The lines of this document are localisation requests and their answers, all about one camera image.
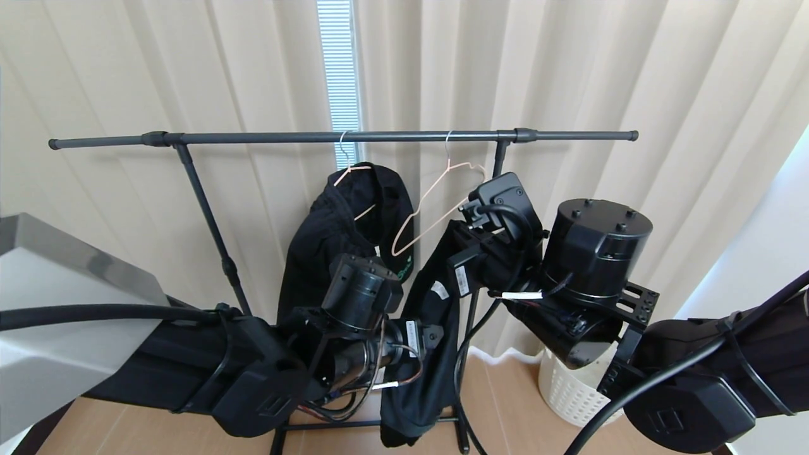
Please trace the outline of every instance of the curtain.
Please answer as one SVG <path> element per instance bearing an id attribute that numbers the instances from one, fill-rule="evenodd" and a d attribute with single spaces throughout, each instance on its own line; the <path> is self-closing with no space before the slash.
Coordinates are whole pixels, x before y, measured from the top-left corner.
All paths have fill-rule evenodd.
<path id="1" fill-rule="evenodd" d="M 640 131 L 636 142 L 511 145 L 503 170 L 518 173 L 548 229 L 569 198 L 648 216 L 631 279 L 661 292 L 655 319 L 674 316 L 809 123 L 809 2 L 356 1 L 354 14 L 366 130 Z M 448 148 L 453 164 L 491 172 L 493 144 Z M 402 174 L 413 199 L 446 163 L 441 143 L 364 151 Z M 450 174 L 417 232 L 482 178 Z M 420 242 L 417 264 L 445 225 Z M 504 308 L 473 344 L 539 347 Z"/>
<path id="2" fill-rule="evenodd" d="M 0 69 L 2 213 L 27 211 L 203 308 L 236 302 L 176 154 L 48 139 L 331 130 L 312 1 L 4 1 Z M 254 313 L 274 321 L 333 145 L 190 150 Z"/>

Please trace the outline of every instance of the clothes hanger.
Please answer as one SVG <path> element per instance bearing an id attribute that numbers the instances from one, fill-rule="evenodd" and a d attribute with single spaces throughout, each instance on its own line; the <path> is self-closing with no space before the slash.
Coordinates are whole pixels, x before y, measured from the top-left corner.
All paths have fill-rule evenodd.
<path id="1" fill-rule="evenodd" d="M 402 223 L 402 227 L 396 233 L 396 237 L 393 238 L 393 245 L 391 245 L 391 255 L 393 257 L 399 256 L 406 249 L 408 249 L 411 246 L 415 245 L 416 242 L 418 242 L 427 232 L 430 231 L 430 229 L 435 228 L 436 226 L 438 226 L 438 224 L 441 223 L 446 217 L 448 217 L 449 215 L 452 215 L 452 212 L 457 210 L 458 207 L 460 207 L 460 206 L 462 206 L 463 204 L 466 203 L 468 198 L 464 198 L 461 202 L 458 202 L 457 204 L 455 204 L 455 206 L 452 207 L 450 209 L 450 211 L 445 213 L 441 218 L 437 219 L 435 221 L 435 223 L 432 223 L 430 225 L 430 227 L 428 227 L 421 234 L 416 236 L 416 238 L 414 238 L 412 241 L 410 241 L 410 243 L 403 246 L 399 251 L 396 251 L 396 244 L 399 243 L 399 237 L 401 237 L 402 232 L 405 231 L 405 226 L 407 226 L 407 223 L 410 223 L 410 220 L 412 220 L 413 217 L 415 217 L 416 215 L 419 214 L 419 212 L 421 211 L 421 204 L 424 202 L 424 199 L 427 197 L 428 194 L 430 194 L 430 191 L 432 191 L 436 187 L 436 185 L 438 185 L 438 183 L 441 181 L 441 179 L 443 179 L 444 176 L 446 176 L 452 169 L 462 168 L 463 166 L 468 166 L 470 169 L 479 168 L 483 172 L 483 178 L 484 178 L 484 181 L 485 181 L 486 169 L 483 166 L 480 166 L 479 164 L 472 164 L 472 163 L 467 161 L 465 163 L 450 165 L 449 141 L 450 141 L 450 135 L 451 134 L 452 134 L 452 130 L 447 131 L 447 137 L 444 138 L 444 151 L 447 153 L 447 168 L 444 169 L 444 172 L 441 172 L 441 175 L 438 176 L 438 179 L 435 181 L 435 183 L 433 183 L 432 186 L 428 188 L 426 193 L 424 193 L 424 196 L 421 196 L 421 199 L 418 200 L 418 207 L 416 208 L 416 211 L 414 211 L 412 214 L 408 215 L 408 217 L 404 220 L 404 223 Z"/>
<path id="2" fill-rule="evenodd" d="M 343 172 L 343 174 L 339 178 L 337 178 L 337 180 L 334 182 L 334 186 L 337 186 L 337 184 L 339 184 L 345 178 L 345 176 L 349 175 L 352 171 L 359 171 L 361 169 L 371 169 L 371 166 L 357 166 L 356 168 L 351 167 L 351 164 L 350 164 L 351 159 L 349 159 L 349 154 L 345 152 L 345 149 L 343 149 L 343 138 L 345 137 L 346 133 L 348 133 L 348 131 L 343 131 L 343 134 L 340 135 L 340 143 L 339 143 L 339 145 L 340 145 L 340 151 L 343 152 L 343 156 L 345 157 L 345 162 L 349 163 L 349 165 L 348 165 L 347 168 L 345 168 L 345 172 Z M 367 215 L 367 213 L 370 212 L 374 207 L 376 207 L 376 204 L 371 204 L 371 206 L 368 207 L 367 209 L 365 209 L 365 211 L 363 211 L 361 214 L 354 217 L 354 221 L 357 221 L 358 219 L 360 219 L 363 216 Z"/>

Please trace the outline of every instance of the metal hook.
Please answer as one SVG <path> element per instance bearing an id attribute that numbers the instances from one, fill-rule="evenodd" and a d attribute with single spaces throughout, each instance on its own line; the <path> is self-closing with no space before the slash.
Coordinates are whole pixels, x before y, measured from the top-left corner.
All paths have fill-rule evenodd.
<path id="1" fill-rule="evenodd" d="M 449 142 L 450 142 L 450 135 L 452 134 L 452 131 L 453 130 L 447 131 L 447 136 L 444 138 L 444 151 L 447 153 L 447 161 L 450 160 Z"/>
<path id="2" fill-rule="evenodd" d="M 351 130 L 343 131 L 343 134 L 340 135 L 340 142 L 337 144 L 340 146 L 340 151 L 343 152 L 343 156 L 345 157 L 346 168 L 351 168 L 351 159 L 349 159 L 348 152 L 346 152 L 345 149 L 343 149 L 343 138 L 345 137 L 345 134 L 350 131 Z"/>

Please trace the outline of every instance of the garment rack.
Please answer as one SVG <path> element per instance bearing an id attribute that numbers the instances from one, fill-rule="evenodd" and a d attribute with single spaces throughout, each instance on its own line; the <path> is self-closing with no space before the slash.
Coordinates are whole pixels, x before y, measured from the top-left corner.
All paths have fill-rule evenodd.
<path id="1" fill-rule="evenodd" d="M 115 136 L 106 138 L 78 138 L 78 139 L 51 139 L 48 145 L 54 150 L 80 147 L 110 147 L 121 145 L 144 145 L 150 147 L 172 147 L 180 158 L 188 174 L 188 181 L 193 187 L 194 195 L 205 216 L 211 236 L 222 259 L 222 272 L 233 287 L 236 299 L 242 313 L 251 315 L 247 296 L 244 294 L 239 271 L 236 264 L 227 252 L 222 239 L 222 233 L 216 224 L 214 212 L 210 208 L 208 198 L 202 188 L 199 175 L 194 167 L 188 145 L 191 144 L 237 144 L 237 143 L 314 143 L 314 142 L 495 142 L 494 167 L 492 178 L 502 173 L 503 161 L 506 158 L 506 148 L 514 143 L 535 141 L 578 141 L 578 140 L 607 140 L 607 141 L 634 141 L 637 140 L 637 131 L 538 131 L 530 128 L 514 128 L 513 130 L 492 131 L 351 131 L 342 132 L 311 132 L 311 133 L 168 133 L 166 131 L 152 131 L 139 136 Z M 469 302 L 469 312 L 466 322 L 466 335 L 475 322 L 478 292 L 472 293 Z M 463 377 L 466 367 L 465 351 L 461 359 L 460 377 Z M 458 405 L 452 407 L 452 416 L 442 417 L 438 421 L 453 422 L 455 434 L 458 438 L 458 450 L 466 455 L 469 453 L 469 439 L 467 424 L 461 417 Z M 349 427 L 378 427 L 379 420 L 366 420 L 358 422 L 290 424 L 287 420 L 276 428 L 270 455 L 281 455 L 286 440 L 286 433 L 290 431 L 318 430 L 326 428 Z"/>

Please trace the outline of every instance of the white laundry basket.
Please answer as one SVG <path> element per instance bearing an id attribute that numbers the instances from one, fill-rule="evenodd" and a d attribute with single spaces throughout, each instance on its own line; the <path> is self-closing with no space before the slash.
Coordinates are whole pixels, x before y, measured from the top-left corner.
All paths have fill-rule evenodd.
<path id="1" fill-rule="evenodd" d="M 549 349 L 545 349 L 540 365 L 540 393 L 553 412 L 568 423 L 583 427 L 609 403 L 609 398 L 598 393 L 601 377 L 607 371 L 616 345 L 613 344 L 593 363 L 578 370 L 568 369 Z M 618 419 L 624 410 L 610 416 L 607 423 Z"/>

